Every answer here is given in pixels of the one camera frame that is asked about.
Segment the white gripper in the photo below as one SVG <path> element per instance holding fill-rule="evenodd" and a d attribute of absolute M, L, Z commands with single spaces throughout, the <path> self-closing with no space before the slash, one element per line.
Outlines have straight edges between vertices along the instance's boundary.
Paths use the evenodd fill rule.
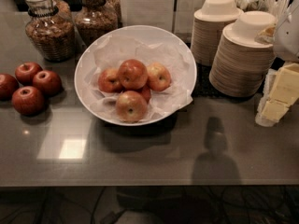
<path fill-rule="evenodd" d="M 272 44 L 274 53 L 285 62 L 277 71 L 270 69 L 263 86 L 263 97 L 257 108 L 255 122 L 272 127 L 286 115 L 299 99 L 299 0 L 279 18 L 276 29 L 269 26 L 255 37 L 261 44 Z"/>

